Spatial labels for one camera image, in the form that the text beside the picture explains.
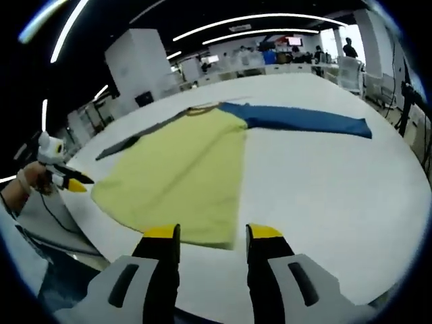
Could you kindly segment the person's left hand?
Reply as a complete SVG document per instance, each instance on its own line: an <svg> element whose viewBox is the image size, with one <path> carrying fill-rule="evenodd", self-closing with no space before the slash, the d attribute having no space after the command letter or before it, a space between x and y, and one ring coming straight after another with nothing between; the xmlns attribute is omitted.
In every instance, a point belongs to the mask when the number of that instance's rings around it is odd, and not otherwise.
<svg viewBox="0 0 432 324"><path fill-rule="evenodd" d="M53 193L51 181L47 175L47 169L38 161L31 162L25 166L24 175L28 184L36 191L46 196Z"/></svg>

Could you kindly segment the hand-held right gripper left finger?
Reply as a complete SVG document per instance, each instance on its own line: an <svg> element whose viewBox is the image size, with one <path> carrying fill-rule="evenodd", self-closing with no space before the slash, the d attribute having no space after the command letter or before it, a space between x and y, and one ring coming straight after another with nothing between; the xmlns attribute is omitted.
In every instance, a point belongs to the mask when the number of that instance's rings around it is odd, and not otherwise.
<svg viewBox="0 0 432 324"><path fill-rule="evenodd" d="M180 225L143 233L88 285L85 298L55 312L59 323L173 323L180 285Z"/></svg>

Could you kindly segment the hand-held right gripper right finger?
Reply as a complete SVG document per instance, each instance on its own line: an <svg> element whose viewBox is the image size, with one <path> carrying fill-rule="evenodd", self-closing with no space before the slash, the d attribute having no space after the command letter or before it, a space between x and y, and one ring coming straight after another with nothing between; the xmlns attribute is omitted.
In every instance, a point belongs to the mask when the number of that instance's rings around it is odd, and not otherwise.
<svg viewBox="0 0 432 324"><path fill-rule="evenodd" d="M366 306L343 296L338 279L295 254L275 228L246 226L246 261L255 323L366 323Z"/></svg>

